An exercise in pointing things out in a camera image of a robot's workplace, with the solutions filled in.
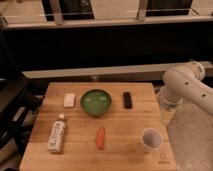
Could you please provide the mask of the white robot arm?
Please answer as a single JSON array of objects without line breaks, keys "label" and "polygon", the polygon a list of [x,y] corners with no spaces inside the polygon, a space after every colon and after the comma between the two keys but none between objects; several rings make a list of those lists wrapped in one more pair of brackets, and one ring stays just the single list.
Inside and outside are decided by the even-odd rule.
[{"label": "white robot arm", "polygon": [[202,82],[204,77],[205,68],[197,61],[175,66],[163,74],[164,85],[156,94],[163,125],[169,124],[184,99],[213,117],[213,88]]}]

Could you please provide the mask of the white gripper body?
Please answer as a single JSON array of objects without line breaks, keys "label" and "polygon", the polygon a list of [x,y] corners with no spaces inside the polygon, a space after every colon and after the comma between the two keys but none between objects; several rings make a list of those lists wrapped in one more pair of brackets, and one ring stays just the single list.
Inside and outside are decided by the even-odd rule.
[{"label": "white gripper body", "polygon": [[176,108],[182,103],[182,98],[163,86],[156,94],[157,102],[161,111],[161,121],[167,126],[173,118]]}]

